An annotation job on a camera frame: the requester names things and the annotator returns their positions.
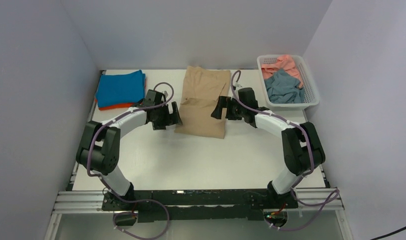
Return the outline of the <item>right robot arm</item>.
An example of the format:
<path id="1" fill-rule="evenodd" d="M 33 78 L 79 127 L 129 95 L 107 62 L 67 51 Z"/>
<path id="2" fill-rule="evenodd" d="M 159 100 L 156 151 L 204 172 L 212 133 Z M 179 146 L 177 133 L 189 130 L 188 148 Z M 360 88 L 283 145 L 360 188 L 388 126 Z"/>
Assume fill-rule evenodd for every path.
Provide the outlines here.
<path id="1" fill-rule="evenodd" d="M 238 90 L 233 97 L 220 96 L 211 117 L 220 119 L 225 112 L 227 120 L 244 120 L 254 128 L 262 129 L 282 141 L 284 167 L 268 183 L 268 205 L 279 207 L 303 177 L 310 175 L 326 160 L 321 141 L 313 123 L 297 123 L 258 105 L 252 88 Z"/>

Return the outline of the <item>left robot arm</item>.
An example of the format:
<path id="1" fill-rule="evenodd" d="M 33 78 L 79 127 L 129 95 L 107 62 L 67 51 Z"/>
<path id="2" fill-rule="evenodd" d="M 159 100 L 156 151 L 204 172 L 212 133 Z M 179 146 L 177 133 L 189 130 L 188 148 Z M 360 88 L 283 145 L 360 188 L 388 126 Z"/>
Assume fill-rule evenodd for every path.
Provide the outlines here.
<path id="1" fill-rule="evenodd" d="M 100 179 L 122 210 L 134 205 L 135 195 L 133 184 L 118 167 L 120 141 L 146 124 L 151 124 L 155 131 L 181 125 L 177 102 L 162 92 L 149 90 L 143 99 L 120 115 L 103 122 L 87 122 L 76 153 L 76 162 L 85 167 L 88 176 Z"/>

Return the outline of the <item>beige t shirt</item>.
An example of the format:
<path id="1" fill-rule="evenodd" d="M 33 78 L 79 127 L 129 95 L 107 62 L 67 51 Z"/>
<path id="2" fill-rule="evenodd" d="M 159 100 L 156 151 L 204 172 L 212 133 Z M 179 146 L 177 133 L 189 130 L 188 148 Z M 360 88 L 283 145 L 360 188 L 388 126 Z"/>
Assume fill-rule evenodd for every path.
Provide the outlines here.
<path id="1" fill-rule="evenodd" d="M 229 70 L 207 70 L 188 66 L 182 86 L 179 115 L 183 124 L 177 125 L 177 134 L 223 139 L 225 137 L 225 114 L 211 117 L 220 96 L 229 92 Z"/>

